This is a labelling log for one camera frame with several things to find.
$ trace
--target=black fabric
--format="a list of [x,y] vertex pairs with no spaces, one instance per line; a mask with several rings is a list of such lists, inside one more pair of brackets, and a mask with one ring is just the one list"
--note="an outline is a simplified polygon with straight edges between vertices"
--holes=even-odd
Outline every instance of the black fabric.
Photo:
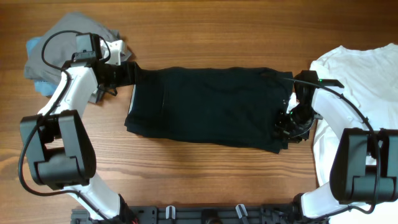
[[269,68],[163,70],[136,68],[127,130],[148,138],[255,147],[278,153],[287,142],[272,138],[275,120],[286,110],[292,78]]

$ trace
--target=gray fabric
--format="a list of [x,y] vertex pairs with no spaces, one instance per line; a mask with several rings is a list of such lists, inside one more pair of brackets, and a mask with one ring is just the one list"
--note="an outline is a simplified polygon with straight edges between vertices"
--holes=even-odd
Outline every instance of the gray fabric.
[[[24,76],[26,78],[45,80],[58,85],[61,80],[60,71],[44,64],[41,53],[44,42],[52,34],[62,30],[76,30],[83,33],[91,32],[102,36],[108,42],[119,40],[119,32],[117,30],[108,30],[102,24],[86,17],[82,13],[68,13],[47,33],[45,33],[40,42],[33,48],[32,53],[25,64]],[[46,61],[61,67],[66,60],[70,60],[72,54],[76,52],[75,35],[76,34],[60,34],[54,37],[46,46]]]

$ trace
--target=white cloth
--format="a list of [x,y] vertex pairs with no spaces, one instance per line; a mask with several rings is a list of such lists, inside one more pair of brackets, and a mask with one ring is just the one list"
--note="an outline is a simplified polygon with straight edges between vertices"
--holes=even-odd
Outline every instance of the white cloth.
[[[365,51],[340,46],[312,62],[310,70],[317,71],[319,78],[339,80],[345,86],[344,96],[369,118],[375,130],[398,129],[398,45]],[[328,123],[318,121],[313,153],[321,186],[329,181],[338,144]],[[370,215],[345,212],[332,217],[331,223],[387,223],[395,220],[397,210],[397,202],[383,203]]]

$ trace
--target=black garment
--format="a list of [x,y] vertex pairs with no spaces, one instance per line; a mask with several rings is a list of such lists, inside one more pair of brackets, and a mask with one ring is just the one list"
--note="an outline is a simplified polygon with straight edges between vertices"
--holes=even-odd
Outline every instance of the black garment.
[[272,138],[275,120],[285,111],[292,78],[269,68],[163,70],[136,68],[133,106],[127,130],[149,138],[256,147],[278,153],[287,142]]

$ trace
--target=blue object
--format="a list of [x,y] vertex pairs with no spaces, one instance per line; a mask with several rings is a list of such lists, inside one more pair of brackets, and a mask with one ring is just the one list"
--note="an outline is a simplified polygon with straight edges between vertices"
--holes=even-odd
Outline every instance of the blue object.
[[[27,56],[30,56],[33,48],[39,43],[41,37],[34,37],[26,42]],[[52,96],[57,89],[57,85],[49,83],[45,80],[34,80],[35,91],[41,93],[43,96]]]

